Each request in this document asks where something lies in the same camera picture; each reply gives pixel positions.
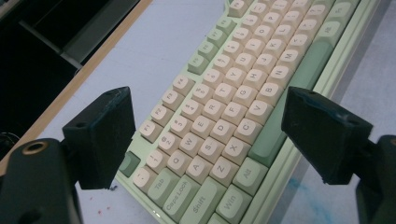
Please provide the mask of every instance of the desk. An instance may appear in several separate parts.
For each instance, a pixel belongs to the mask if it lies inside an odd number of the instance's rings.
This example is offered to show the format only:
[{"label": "desk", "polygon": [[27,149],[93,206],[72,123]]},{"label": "desk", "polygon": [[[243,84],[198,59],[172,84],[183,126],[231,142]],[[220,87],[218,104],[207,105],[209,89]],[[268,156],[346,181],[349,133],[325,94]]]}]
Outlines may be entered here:
[{"label": "desk", "polygon": [[[149,1],[142,0],[145,6]],[[134,25],[123,23],[120,41],[105,44],[56,102],[23,138],[63,139],[62,127],[102,92],[130,86],[136,127],[157,104],[181,67],[223,12],[223,0],[154,0]],[[356,76],[346,77],[341,105],[375,126],[371,139],[396,133],[395,77],[391,53],[396,50],[396,1],[391,1]],[[354,187],[323,186],[315,171],[301,161],[278,204],[272,223],[357,223]],[[85,223],[154,223],[149,213],[117,182],[115,190],[79,190]]]}]

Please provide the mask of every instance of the wooden edge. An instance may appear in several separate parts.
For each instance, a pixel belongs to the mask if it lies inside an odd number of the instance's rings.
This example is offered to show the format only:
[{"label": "wooden edge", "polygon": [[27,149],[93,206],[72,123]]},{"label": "wooden edge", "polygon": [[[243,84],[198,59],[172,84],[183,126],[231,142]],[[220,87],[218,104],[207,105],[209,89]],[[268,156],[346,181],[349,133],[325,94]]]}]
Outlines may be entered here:
[{"label": "wooden edge", "polygon": [[35,121],[32,127],[30,127],[30,129],[23,135],[20,141],[18,141],[18,143],[0,161],[0,175],[4,175],[6,173],[9,155],[12,153],[12,151],[24,143],[37,139],[37,137],[44,131],[53,118],[55,118],[67,101],[69,101],[69,99],[74,95],[82,83],[84,83],[93,70],[113,49],[117,42],[129,30],[129,28],[134,24],[137,18],[143,13],[143,11],[149,6],[151,2],[152,0],[140,0],[134,9],[132,9],[132,11],[125,17],[116,30],[99,48],[99,50],[93,54],[93,56],[87,61],[87,63],[81,68],[75,77],[73,77],[73,79],[44,111],[44,113]]}]

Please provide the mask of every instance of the spacebar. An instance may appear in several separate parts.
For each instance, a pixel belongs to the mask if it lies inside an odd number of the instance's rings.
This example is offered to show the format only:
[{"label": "spacebar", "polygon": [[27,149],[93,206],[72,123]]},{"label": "spacebar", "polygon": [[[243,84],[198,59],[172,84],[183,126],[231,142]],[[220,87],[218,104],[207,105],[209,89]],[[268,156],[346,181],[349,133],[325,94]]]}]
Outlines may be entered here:
[{"label": "spacebar", "polygon": [[[314,42],[294,73],[288,87],[293,86],[312,90],[324,66],[332,55],[332,51],[333,47],[329,42]],[[248,153],[251,159],[266,167],[271,166],[277,152],[286,139],[286,135],[280,129],[286,96],[287,89],[283,92],[270,118],[265,123]]]}]

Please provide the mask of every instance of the mechanical keyboard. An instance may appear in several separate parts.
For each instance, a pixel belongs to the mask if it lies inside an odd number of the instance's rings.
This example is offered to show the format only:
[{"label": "mechanical keyboard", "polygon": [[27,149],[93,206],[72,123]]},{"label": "mechanical keyboard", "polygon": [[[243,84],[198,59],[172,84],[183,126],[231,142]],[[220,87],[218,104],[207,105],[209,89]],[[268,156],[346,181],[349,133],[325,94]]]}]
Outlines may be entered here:
[{"label": "mechanical keyboard", "polygon": [[301,155],[288,86],[330,97],[380,1],[234,0],[133,136],[116,178],[161,223],[263,223]]}]

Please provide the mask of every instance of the black bracket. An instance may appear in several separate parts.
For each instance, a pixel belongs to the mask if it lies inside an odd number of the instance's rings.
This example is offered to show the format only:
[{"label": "black bracket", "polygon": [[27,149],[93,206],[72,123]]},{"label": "black bracket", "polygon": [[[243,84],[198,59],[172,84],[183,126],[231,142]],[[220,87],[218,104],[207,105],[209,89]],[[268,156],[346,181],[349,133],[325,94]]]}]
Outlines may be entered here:
[{"label": "black bracket", "polygon": [[396,136],[368,140],[373,125],[324,96],[289,87],[282,131],[321,175],[346,185],[353,174],[361,223],[396,223]]},{"label": "black bracket", "polygon": [[135,131],[128,87],[107,91],[63,127],[11,155],[0,192],[0,223],[82,223],[75,184],[108,189]]}]

